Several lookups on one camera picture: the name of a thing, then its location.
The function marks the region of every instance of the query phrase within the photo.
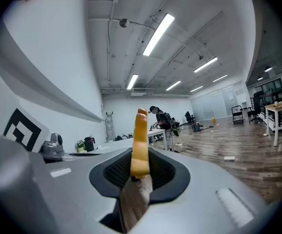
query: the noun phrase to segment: black container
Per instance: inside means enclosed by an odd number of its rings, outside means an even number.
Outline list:
[[[130,177],[131,156],[132,148],[129,148],[93,167],[89,174],[91,184],[102,196],[117,199],[114,212],[100,222],[122,233],[125,232],[125,228],[122,224],[119,194]],[[149,148],[149,162],[153,189],[149,204],[175,200],[189,184],[188,169],[152,148]]]
[[[94,150],[94,145],[93,143],[95,143],[95,139],[93,137],[86,137],[84,139],[84,146],[86,147],[86,151],[90,152]]]

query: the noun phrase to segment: desk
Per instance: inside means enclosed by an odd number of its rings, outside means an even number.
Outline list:
[[[275,113],[275,139],[274,139],[274,146],[277,146],[277,142],[278,142],[278,123],[279,123],[279,119],[278,119],[278,112],[282,110],[282,101],[278,102],[278,107],[275,107],[275,104],[270,104],[265,106],[266,109],[266,135],[269,134],[269,128],[268,128],[268,111],[272,111]]]
[[[164,136],[164,145],[165,145],[165,150],[167,150],[167,141],[166,141],[166,134],[165,134],[165,129],[152,129],[151,131],[148,130],[147,131],[147,136],[150,137],[150,136],[154,136],[154,135],[159,135],[159,134],[162,134]]]

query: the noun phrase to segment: fluorescent ceiling light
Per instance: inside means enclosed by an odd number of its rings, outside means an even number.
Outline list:
[[[212,82],[215,82],[215,81],[217,81],[217,80],[219,80],[219,79],[222,79],[222,78],[224,78],[224,77],[227,77],[227,75],[222,76],[222,77],[220,77],[220,78],[217,78],[216,80],[213,80]]]
[[[176,83],[174,83],[172,86],[170,86],[169,88],[166,89],[166,91],[170,90],[171,88],[173,88],[174,86],[176,86],[177,84],[179,84],[181,81],[177,81]]]
[[[266,68],[265,68],[265,72],[268,72],[268,71],[270,71],[271,69],[273,69],[272,67],[270,67],[270,66],[266,66]]]
[[[136,81],[136,79],[137,79],[138,76],[139,76],[139,75],[133,75],[133,76],[132,76],[132,78],[131,78],[131,80],[130,80],[130,83],[129,83],[128,87],[127,87],[128,90],[130,90],[130,89],[133,87],[133,85],[134,85],[134,83],[135,83],[135,81]]]
[[[173,16],[171,16],[169,14],[165,15],[165,17],[162,19],[162,21],[160,22],[160,24],[156,28],[156,30],[155,30],[154,34],[152,35],[149,43],[147,44],[147,46],[146,46],[146,48],[143,52],[143,55],[145,55],[145,56],[150,55],[150,53],[152,52],[152,50],[156,46],[157,42],[162,37],[164,32],[168,29],[168,27],[173,22],[173,20],[174,20]]]
[[[207,67],[208,65],[212,64],[212,63],[215,62],[217,59],[218,59],[217,57],[211,59],[210,61],[208,61],[207,63],[205,63],[205,64],[202,65],[201,67],[199,67],[198,69],[195,69],[195,70],[194,70],[194,73],[197,73],[199,70],[201,70],[201,69]]]
[[[193,92],[193,91],[195,91],[195,90],[197,90],[197,89],[200,89],[200,88],[202,88],[203,86],[200,86],[199,88],[195,88],[195,89],[193,89],[191,92]]]

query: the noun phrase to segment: ladder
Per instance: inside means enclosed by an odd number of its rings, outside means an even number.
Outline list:
[[[107,114],[106,112],[106,133],[107,142],[115,141],[115,131],[113,128],[113,112],[112,114]]]

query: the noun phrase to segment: wooden floor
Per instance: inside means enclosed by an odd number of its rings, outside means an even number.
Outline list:
[[[173,149],[187,155],[220,165],[232,175],[261,194],[267,203],[282,198],[282,132],[279,132],[278,146],[274,147],[274,134],[264,136],[266,125],[264,123],[249,124],[246,112],[243,124],[232,122],[232,118],[218,119],[215,124],[211,121],[200,121],[204,127],[213,125],[213,128],[200,132],[193,132],[190,125],[180,126],[179,137],[173,136]],[[234,162],[226,162],[219,158],[203,156],[186,146],[176,146],[176,143],[186,143],[205,155],[235,156]],[[163,141],[156,142],[156,147],[164,148]],[[151,189],[146,189],[149,182],[128,182],[122,192],[121,207],[126,212],[125,225],[128,230],[145,213],[146,197]],[[130,190],[139,190],[140,200],[128,200]]]

